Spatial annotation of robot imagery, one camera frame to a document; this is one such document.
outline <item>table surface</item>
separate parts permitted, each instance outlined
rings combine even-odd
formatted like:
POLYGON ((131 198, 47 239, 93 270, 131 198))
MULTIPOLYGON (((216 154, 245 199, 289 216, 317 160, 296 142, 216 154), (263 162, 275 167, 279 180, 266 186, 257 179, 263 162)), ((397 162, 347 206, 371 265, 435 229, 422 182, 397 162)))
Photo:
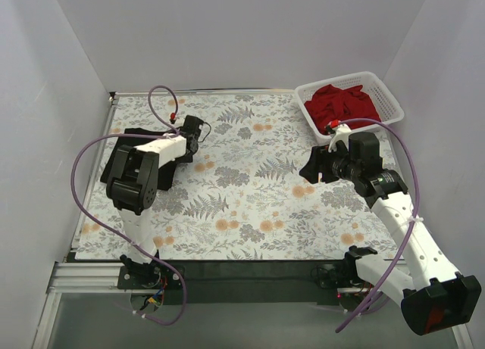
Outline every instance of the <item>table surface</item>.
MULTIPOLYGON (((179 100, 180 116, 202 118, 212 133, 192 164, 177 167, 173 188, 159 191, 152 206, 161 258, 341 259, 350 245, 371 246, 393 257, 396 245, 390 234, 351 183, 310 185, 299 176, 316 141, 293 94, 195 94, 179 100)), ((173 109, 168 96, 154 96, 153 102, 163 117, 173 109)), ((134 127, 165 130, 145 95, 120 97, 114 112, 111 132, 134 127)), ((376 134, 384 166, 396 169, 387 134, 376 134)), ((123 230, 99 182, 114 143, 106 142, 88 210, 123 230)), ((127 251, 121 238, 81 219, 76 259, 117 260, 127 251)))

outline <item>black cloth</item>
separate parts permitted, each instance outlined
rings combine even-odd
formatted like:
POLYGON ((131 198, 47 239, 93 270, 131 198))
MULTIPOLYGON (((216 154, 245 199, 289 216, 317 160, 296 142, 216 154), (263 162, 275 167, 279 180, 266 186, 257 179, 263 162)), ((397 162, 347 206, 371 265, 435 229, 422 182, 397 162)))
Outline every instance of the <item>black cloth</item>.
MULTIPOLYGON (((147 129, 143 129, 143 128, 126 128, 124 130, 124 133, 137 134, 137 135, 149 135, 149 136, 162 136, 166 132, 148 131, 147 129)), ((116 144, 114 145, 113 151, 111 152, 111 156, 109 157, 109 160, 106 163, 105 169, 101 174, 100 181, 103 182, 104 184, 108 182, 109 173, 111 172, 111 167, 113 166, 114 155, 120 146, 127 145, 130 147, 134 147, 138 145, 144 145, 145 143, 149 143, 153 140, 155 139, 144 139, 141 137, 118 138, 118 140, 116 141, 116 144)), ((169 162, 168 164, 165 164, 164 166, 158 169, 158 184, 157 184, 158 190, 167 191, 172 187, 172 182, 174 180, 174 173, 175 173, 176 167, 177 167, 177 164, 175 162, 169 162)))

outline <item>white wall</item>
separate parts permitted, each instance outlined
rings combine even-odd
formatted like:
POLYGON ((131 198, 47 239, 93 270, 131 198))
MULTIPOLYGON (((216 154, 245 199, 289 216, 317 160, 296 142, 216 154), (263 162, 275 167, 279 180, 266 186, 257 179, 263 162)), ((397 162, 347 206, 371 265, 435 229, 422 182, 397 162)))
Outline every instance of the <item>white wall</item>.
MULTIPOLYGON (((421 215, 462 273, 482 285, 484 46, 483 0, 426 0, 384 80, 406 112, 398 128, 418 170, 421 215)), ((475 347, 485 347, 484 322, 482 294, 468 324, 475 347)))
POLYGON ((108 90, 383 77, 424 0, 59 0, 108 90))
POLYGON ((100 134, 108 95, 56 0, 0 0, 0 34, 0 347, 24 349, 79 216, 70 166, 100 134))

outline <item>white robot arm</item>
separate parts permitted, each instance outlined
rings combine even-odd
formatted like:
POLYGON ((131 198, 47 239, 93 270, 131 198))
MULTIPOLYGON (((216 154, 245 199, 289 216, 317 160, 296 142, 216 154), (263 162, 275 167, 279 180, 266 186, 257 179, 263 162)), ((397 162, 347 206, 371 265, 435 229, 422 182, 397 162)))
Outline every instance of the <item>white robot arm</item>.
MULTIPOLYGON (((135 245, 155 255, 157 248, 153 242, 151 224, 152 206, 158 188, 158 169, 169 167, 168 189, 171 187, 175 166, 182 162, 192 162, 197 152, 201 126, 204 121, 187 116, 179 128, 180 135, 168 132, 164 139, 156 139, 134 147, 122 145, 115 151, 113 166, 106 185, 107 196, 113 200, 121 219, 125 234, 135 245)), ((135 263, 149 263, 150 258, 130 247, 122 260, 135 263)))
MULTIPOLYGON (((319 182, 319 176, 325 183, 353 182, 398 246, 415 220, 402 254, 410 274, 391 271, 381 291, 401 307, 409 327, 419 335, 467 323, 481 293, 480 283, 474 276, 464 277, 440 250, 422 219, 413 218, 408 188, 396 171, 382 167, 377 137, 369 132, 350 134, 345 124, 330 126, 330 131, 334 133, 330 146, 313 147, 300 175, 311 183, 319 182)), ((350 279, 373 285, 390 265, 374 249, 355 246, 346 253, 344 263, 350 279)))

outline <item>laundry basket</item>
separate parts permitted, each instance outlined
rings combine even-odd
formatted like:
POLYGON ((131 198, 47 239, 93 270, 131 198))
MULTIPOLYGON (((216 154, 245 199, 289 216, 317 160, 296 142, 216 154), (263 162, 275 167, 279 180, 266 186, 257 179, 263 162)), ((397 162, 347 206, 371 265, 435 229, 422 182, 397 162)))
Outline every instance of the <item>laundry basket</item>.
MULTIPOLYGON (((384 85, 384 83, 374 74, 368 71, 361 73, 354 73, 344 76, 338 76, 337 78, 331 78, 326 80, 321 80, 320 82, 305 84, 299 86, 295 89, 296 100, 300 108, 302 109, 303 115, 305 116, 308 124, 310 125, 319 145, 327 145, 332 139, 331 136, 322 135, 318 128, 315 126, 313 119, 308 114, 305 108, 305 102, 311 100, 313 94, 319 90, 322 86, 327 86, 332 84, 333 86, 341 89, 347 89, 353 86, 363 85, 362 91, 369 94, 374 103, 377 113, 379 114, 380 120, 384 124, 391 124, 399 122, 404 118, 404 112, 401 109, 398 101, 391 94, 389 89, 384 85)), ((377 124, 372 124, 370 126, 354 129, 356 132, 371 131, 379 129, 377 124)))

